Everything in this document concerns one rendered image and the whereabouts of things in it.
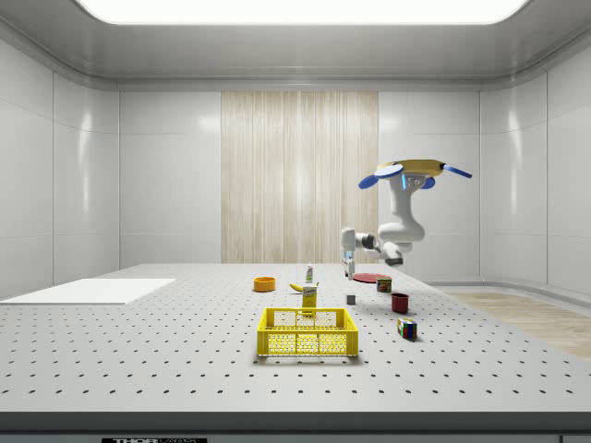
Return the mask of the drone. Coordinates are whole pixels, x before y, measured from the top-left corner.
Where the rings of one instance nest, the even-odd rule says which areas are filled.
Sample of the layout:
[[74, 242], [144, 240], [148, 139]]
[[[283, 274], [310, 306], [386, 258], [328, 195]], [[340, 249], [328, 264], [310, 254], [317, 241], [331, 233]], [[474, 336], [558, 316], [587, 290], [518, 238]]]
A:
[[380, 179], [392, 178], [398, 174], [423, 174], [428, 177], [423, 189], [430, 189], [435, 185], [434, 177], [443, 171], [449, 171], [459, 174], [466, 178], [472, 175], [468, 172], [454, 168], [451, 165], [437, 160], [404, 160], [398, 162], [388, 162], [378, 165], [374, 174], [365, 177], [358, 184], [360, 189], [366, 189], [374, 186]]

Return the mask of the white board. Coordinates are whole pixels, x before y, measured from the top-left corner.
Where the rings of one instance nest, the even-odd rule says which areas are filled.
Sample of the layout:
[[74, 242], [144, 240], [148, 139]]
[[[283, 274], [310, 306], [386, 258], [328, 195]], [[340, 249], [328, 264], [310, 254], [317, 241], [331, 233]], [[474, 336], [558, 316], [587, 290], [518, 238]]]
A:
[[127, 305], [175, 279], [82, 279], [0, 301], [0, 305]]

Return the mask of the yellow basket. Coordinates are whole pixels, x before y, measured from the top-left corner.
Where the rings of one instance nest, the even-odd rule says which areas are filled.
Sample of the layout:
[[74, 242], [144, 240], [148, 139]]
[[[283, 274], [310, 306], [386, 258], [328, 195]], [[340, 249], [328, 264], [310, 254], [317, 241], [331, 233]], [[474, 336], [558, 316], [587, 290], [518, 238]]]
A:
[[358, 355], [358, 328], [345, 308], [264, 309], [258, 355]]

